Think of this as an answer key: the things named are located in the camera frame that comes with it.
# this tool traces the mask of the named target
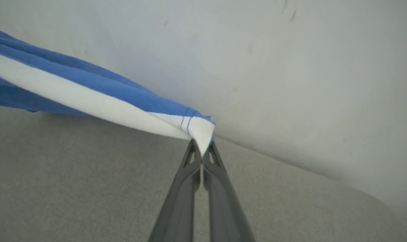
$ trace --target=cloth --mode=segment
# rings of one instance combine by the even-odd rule
[[[0,31],[0,106],[92,115],[160,135],[196,140],[205,153],[209,116],[163,98],[129,79]]]

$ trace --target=wall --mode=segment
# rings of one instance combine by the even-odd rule
[[[11,0],[0,29],[210,114],[407,226],[407,0]]]

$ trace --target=blue stitching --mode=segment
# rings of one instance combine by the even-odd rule
[[[188,120],[188,124],[187,124],[187,133],[190,134],[190,132],[188,132],[188,126],[190,126],[190,121],[191,119],[194,117],[194,115],[196,114],[197,110],[194,110],[193,115],[190,116],[190,119]]]
[[[179,125],[179,127],[182,129],[182,122],[184,122],[184,118],[185,115],[187,115],[188,110],[190,109],[190,107],[187,108],[187,110],[185,111],[184,115],[182,116],[182,120],[181,120],[181,124]]]

